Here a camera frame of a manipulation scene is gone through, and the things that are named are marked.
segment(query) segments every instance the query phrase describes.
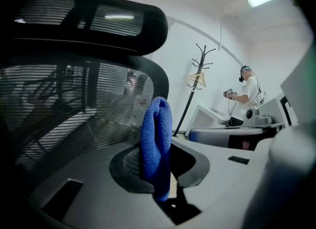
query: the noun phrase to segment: blue microfiber cloth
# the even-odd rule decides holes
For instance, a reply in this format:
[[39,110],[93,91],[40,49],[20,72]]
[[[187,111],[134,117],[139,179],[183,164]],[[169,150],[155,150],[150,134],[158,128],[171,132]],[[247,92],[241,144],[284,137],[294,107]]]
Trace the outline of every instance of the blue microfiber cloth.
[[172,115],[168,102],[156,97],[148,107],[141,130],[142,178],[154,185],[154,198],[166,201],[170,191]]

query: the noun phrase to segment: white t-shirt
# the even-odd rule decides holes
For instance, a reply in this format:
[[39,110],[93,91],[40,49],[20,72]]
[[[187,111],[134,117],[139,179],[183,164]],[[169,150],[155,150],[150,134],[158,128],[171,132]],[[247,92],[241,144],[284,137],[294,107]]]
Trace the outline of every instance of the white t-shirt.
[[249,102],[243,104],[236,101],[232,117],[237,118],[241,121],[244,119],[246,110],[252,107],[254,104],[259,105],[262,100],[261,94],[259,94],[258,79],[256,76],[249,77],[247,84],[242,89],[242,94],[247,95]]

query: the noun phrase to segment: black mesh headrest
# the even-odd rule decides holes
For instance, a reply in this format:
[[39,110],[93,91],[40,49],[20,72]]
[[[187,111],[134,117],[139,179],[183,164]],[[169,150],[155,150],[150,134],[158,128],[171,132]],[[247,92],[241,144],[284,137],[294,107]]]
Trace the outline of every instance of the black mesh headrest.
[[11,38],[92,43],[145,55],[167,37],[159,8],[127,0],[13,0],[10,5]]

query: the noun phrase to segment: coat rack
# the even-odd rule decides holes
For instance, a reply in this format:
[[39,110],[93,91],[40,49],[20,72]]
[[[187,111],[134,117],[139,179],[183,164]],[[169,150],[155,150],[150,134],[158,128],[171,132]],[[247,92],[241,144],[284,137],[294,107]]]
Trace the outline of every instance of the coat rack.
[[196,73],[195,75],[191,76],[191,78],[194,78],[194,84],[193,84],[193,86],[190,86],[190,85],[188,84],[188,86],[192,88],[192,91],[191,91],[189,100],[188,100],[188,102],[187,102],[187,105],[186,105],[186,107],[185,107],[185,109],[184,109],[184,112],[183,112],[183,114],[182,114],[182,117],[181,117],[181,119],[180,119],[180,122],[179,122],[179,124],[178,124],[178,126],[177,126],[177,129],[175,130],[175,132],[174,132],[174,134],[173,134],[174,137],[177,136],[177,133],[178,133],[178,131],[179,131],[179,129],[180,129],[180,126],[181,126],[181,124],[182,124],[182,122],[183,122],[183,120],[184,120],[184,117],[186,116],[186,113],[187,113],[188,108],[189,108],[189,106],[190,106],[190,103],[191,103],[191,100],[192,100],[192,98],[193,98],[195,89],[198,89],[198,88],[197,88],[197,84],[199,83],[199,84],[202,84],[202,85],[205,86],[204,75],[203,75],[203,73],[201,73],[202,69],[209,69],[209,67],[208,67],[208,68],[205,68],[204,66],[213,64],[213,63],[206,63],[206,64],[204,64],[204,60],[205,60],[206,55],[207,55],[209,52],[214,51],[215,48],[212,49],[212,50],[209,50],[208,52],[206,52],[206,45],[204,46],[204,51],[202,51],[202,49],[199,47],[198,44],[196,44],[196,45],[198,46],[198,48],[201,50],[201,53],[202,53],[201,61],[200,61],[200,63],[199,63],[198,61],[192,59],[192,60],[194,61],[192,64],[193,64],[194,66],[196,66],[196,67],[198,68],[198,70],[197,70],[197,73]]

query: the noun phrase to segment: black coat rack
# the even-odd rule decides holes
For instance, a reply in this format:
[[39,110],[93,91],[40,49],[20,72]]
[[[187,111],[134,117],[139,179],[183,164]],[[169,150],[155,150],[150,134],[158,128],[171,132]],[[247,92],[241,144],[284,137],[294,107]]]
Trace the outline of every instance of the black coat rack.
[[[196,65],[195,62],[193,62],[192,64],[198,68],[198,70],[197,70],[197,75],[199,75],[199,74],[201,73],[201,70],[202,70],[202,69],[209,69],[209,67],[208,67],[208,68],[205,68],[204,66],[213,64],[213,63],[206,63],[206,64],[204,64],[204,60],[205,60],[206,55],[207,55],[209,52],[214,51],[215,48],[212,49],[212,50],[209,50],[208,52],[206,52],[206,45],[204,46],[204,51],[202,51],[202,49],[199,47],[198,44],[196,44],[196,45],[198,46],[198,48],[201,50],[201,53],[202,53],[201,61],[200,61],[200,63],[199,63],[198,61],[192,59],[192,60],[195,61],[198,65]],[[188,100],[188,102],[187,102],[187,105],[186,105],[186,107],[185,107],[185,109],[184,109],[184,112],[183,112],[183,114],[182,114],[182,117],[181,117],[181,119],[180,119],[180,122],[179,122],[179,124],[178,124],[178,126],[177,126],[177,129],[175,130],[175,132],[174,132],[174,134],[173,134],[174,137],[177,136],[177,133],[178,133],[178,131],[179,131],[179,129],[180,129],[180,126],[181,126],[181,124],[182,124],[182,122],[183,122],[183,120],[184,120],[184,117],[186,116],[186,113],[187,113],[188,108],[189,108],[189,106],[190,106],[190,103],[191,103],[191,100],[192,100],[192,98],[193,98],[195,89],[198,89],[198,88],[197,88],[198,79],[199,79],[199,76],[196,77],[193,86],[188,85],[189,87],[192,88],[192,91],[191,91],[189,100]]]

